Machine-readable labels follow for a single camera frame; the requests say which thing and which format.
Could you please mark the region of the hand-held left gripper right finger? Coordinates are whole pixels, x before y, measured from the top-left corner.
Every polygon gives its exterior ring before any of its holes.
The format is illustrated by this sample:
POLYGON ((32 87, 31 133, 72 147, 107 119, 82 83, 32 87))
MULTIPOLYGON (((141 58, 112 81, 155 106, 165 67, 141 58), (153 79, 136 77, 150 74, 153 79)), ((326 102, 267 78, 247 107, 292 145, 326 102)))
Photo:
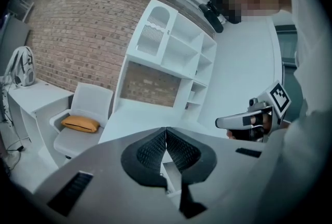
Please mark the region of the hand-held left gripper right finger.
POLYGON ((166 128, 181 193, 167 223, 255 223, 258 192, 250 174, 263 144, 166 128))

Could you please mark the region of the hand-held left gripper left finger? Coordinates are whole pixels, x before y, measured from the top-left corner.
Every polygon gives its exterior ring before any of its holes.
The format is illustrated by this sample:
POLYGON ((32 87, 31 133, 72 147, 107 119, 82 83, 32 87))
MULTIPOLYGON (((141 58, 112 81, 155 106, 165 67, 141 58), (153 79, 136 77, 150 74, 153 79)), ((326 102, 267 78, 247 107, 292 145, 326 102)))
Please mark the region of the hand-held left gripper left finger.
POLYGON ((123 150, 157 129, 134 133, 84 151, 51 174, 34 192, 36 207, 52 223, 178 223, 181 213, 165 189, 145 187, 121 166, 123 150), (67 216, 48 203, 77 173, 92 175, 67 216))

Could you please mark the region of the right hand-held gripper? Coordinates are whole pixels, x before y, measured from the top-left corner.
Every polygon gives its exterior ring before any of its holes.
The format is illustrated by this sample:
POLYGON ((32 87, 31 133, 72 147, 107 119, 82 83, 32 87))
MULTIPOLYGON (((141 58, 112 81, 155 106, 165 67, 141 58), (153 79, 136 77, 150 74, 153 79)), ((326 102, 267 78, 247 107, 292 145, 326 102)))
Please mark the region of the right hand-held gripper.
POLYGON ((289 121, 284 120, 291 100, 279 81, 273 83, 258 97, 249 100, 247 112, 227 117, 219 117, 215 120, 215 126, 219 129, 245 129, 230 130, 230 139, 255 141, 265 143, 270 134, 279 129, 287 129, 289 121), (272 116, 272 127, 268 134, 264 134, 262 115, 272 116))

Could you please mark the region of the person's right hand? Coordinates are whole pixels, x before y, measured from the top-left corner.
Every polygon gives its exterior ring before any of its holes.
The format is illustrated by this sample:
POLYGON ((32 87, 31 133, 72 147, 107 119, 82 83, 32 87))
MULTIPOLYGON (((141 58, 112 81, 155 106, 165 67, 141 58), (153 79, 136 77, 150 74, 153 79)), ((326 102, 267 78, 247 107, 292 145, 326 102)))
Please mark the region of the person's right hand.
POLYGON ((264 129, 264 134, 268 134, 272 127, 272 116, 270 114, 262 115, 262 126, 264 129))

